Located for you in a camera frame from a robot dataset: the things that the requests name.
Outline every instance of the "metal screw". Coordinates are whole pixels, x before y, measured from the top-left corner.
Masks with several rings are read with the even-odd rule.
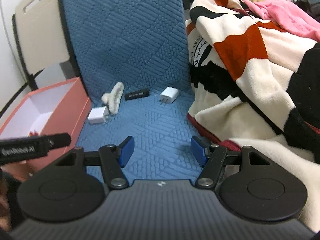
[[[213,184],[213,180],[210,178],[201,178],[198,179],[198,184],[203,187],[209,187]]]
[[[126,183],[127,183],[126,180],[123,178],[114,178],[111,180],[111,185],[115,187],[124,186]]]

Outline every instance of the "small black rectangular object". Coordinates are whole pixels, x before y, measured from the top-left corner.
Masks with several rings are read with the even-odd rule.
[[[150,96],[150,91],[148,89],[143,89],[143,90],[124,94],[124,99],[128,101],[128,100],[137,99],[137,98],[145,98],[148,96]]]

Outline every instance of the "blanket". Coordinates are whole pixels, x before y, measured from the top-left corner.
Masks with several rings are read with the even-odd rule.
[[[239,0],[194,0],[190,17],[188,119],[211,141],[252,145],[297,176],[308,190],[300,219],[318,231],[320,44],[256,18]]]
[[[291,34],[320,41],[320,23],[294,3],[286,0],[242,1],[261,19],[276,22]]]

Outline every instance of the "plug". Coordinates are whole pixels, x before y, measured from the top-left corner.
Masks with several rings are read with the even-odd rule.
[[[166,104],[172,104],[173,101],[178,97],[179,90],[176,88],[167,87],[160,94],[160,101]]]

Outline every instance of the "pink box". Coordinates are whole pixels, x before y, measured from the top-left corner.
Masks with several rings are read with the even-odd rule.
[[[67,132],[71,144],[49,151],[47,157],[4,165],[2,170],[23,181],[75,147],[90,109],[79,77],[28,93],[0,128],[0,139],[25,137],[34,130],[39,135]]]

